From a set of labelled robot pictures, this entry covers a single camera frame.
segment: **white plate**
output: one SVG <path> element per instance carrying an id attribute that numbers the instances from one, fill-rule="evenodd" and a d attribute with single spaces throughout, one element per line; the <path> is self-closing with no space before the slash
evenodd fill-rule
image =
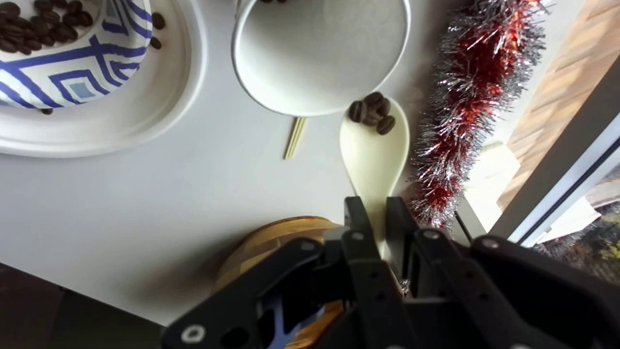
<path id="1" fill-rule="evenodd" d="M 122 90 L 83 108 L 37 111 L 0 108 L 0 152 L 27 158 L 87 158 L 112 154 L 166 133 L 192 106 L 207 71 L 207 36 L 194 0 L 151 0 L 166 20 Z"/>

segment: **red tinsel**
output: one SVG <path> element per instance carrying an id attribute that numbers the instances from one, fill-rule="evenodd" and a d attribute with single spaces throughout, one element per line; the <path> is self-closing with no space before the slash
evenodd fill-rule
<path id="1" fill-rule="evenodd" d="M 436 88 L 416 144 L 413 216 L 444 228 L 500 108 L 521 92 L 538 59 L 538 0 L 475 0 L 447 28 Z"/>

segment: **table surface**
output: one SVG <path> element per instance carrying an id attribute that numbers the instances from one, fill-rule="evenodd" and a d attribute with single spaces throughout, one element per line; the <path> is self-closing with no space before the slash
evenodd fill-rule
<path id="1" fill-rule="evenodd" d="M 343 222 L 351 197 L 341 115 L 306 125 L 283 162 L 292 119 L 258 108 L 230 65 L 234 9 L 199 3 L 209 69 L 201 96 L 161 139 L 112 156 L 0 156 L 0 263 L 157 325 L 205 299 L 223 255 L 252 230 L 292 216 Z M 382 92 L 422 106 L 436 38 L 461 0 L 416 3 L 413 36 Z"/>

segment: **spoon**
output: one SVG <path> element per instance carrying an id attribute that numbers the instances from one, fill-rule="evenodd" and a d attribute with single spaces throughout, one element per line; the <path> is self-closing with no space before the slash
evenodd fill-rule
<path id="1" fill-rule="evenodd" d="M 341 125 L 345 170 L 352 191 L 366 208 L 383 259 L 389 259 L 385 247 L 385 201 L 391 197 L 409 156 L 409 123 L 403 109 L 391 100 L 389 115 L 395 119 L 395 127 L 385 137 L 351 119 L 345 119 Z"/>

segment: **white cup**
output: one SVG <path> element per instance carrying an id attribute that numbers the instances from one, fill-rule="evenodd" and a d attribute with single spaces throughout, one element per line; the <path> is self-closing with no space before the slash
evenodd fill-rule
<path id="1" fill-rule="evenodd" d="M 281 115 L 321 117 L 374 92 L 399 63 L 409 0 L 238 0 L 232 65 L 248 96 Z"/>

